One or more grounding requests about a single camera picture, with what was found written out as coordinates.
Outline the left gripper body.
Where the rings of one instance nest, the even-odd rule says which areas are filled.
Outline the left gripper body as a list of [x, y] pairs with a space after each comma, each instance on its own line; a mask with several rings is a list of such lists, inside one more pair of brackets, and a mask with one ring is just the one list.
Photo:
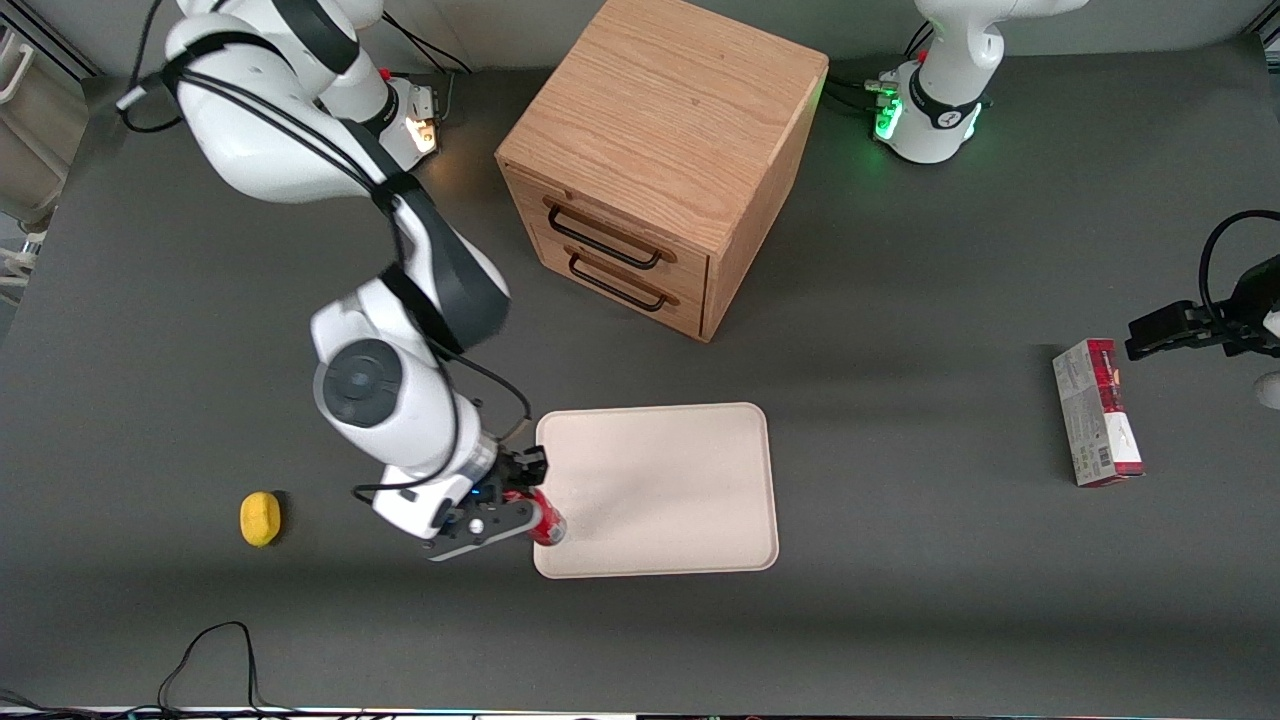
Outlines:
[[1249, 268], [1222, 301], [1211, 299], [1210, 265], [1210, 259], [1199, 260], [1197, 290], [1213, 334], [1212, 346], [1221, 346], [1229, 357], [1242, 354], [1279, 357], [1277, 331], [1266, 325], [1270, 318], [1277, 320], [1279, 256]]

